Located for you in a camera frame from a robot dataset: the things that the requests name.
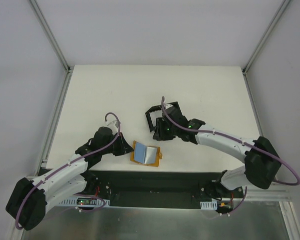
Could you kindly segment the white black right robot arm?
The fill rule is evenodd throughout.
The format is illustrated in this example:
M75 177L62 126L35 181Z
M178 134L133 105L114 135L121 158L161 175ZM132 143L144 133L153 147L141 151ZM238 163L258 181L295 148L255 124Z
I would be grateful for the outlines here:
M214 199L228 196L243 186L267 190L281 167L277 152L265 137L243 139L213 128L202 120L188 120L177 102L153 106L145 113L153 139L169 141L178 137L184 142L203 145L226 153L243 163L234 170L224 170L205 187L206 195Z

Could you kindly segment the yellow leather card holder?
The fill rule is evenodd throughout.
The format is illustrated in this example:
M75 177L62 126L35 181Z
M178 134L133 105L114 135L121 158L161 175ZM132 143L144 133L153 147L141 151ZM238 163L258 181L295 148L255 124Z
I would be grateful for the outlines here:
M130 161L143 166L158 167L163 155L161 148L133 142Z

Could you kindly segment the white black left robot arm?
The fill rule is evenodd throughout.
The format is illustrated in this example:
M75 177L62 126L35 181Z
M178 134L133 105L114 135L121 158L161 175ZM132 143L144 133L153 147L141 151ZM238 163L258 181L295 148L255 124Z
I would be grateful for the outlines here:
M74 194L94 195L97 177L90 169L104 155L123 156L133 152L122 133L100 127L87 143L80 146L61 166L31 180L20 179L7 202L6 212L19 228L31 230L61 201Z

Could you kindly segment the black plastic card box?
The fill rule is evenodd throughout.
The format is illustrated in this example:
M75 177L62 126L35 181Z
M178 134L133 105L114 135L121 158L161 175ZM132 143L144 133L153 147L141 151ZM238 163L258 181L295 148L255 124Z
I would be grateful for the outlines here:
M175 101L175 102L170 102L170 103L166 103L166 104L164 104L164 107L165 107L166 110L167 110L168 108L170 108L170 107L175 107L176 109L180 110L180 106L179 106L179 104L178 104L177 101ZM155 105L155 106L152 106L152 107L150 107L149 110L147 110L147 111L145 112L145 116L146 116L146 120L147 120L147 123L148 123L148 127L149 127L150 132L153 132L153 131L155 130L155 127L156 127L156 126L153 125L153 122L152 122L152 118L151 118L151 116L150 116L150 113L157 112L157 111L158 111L158 112L163 112L163 110L162 110L162 105Z

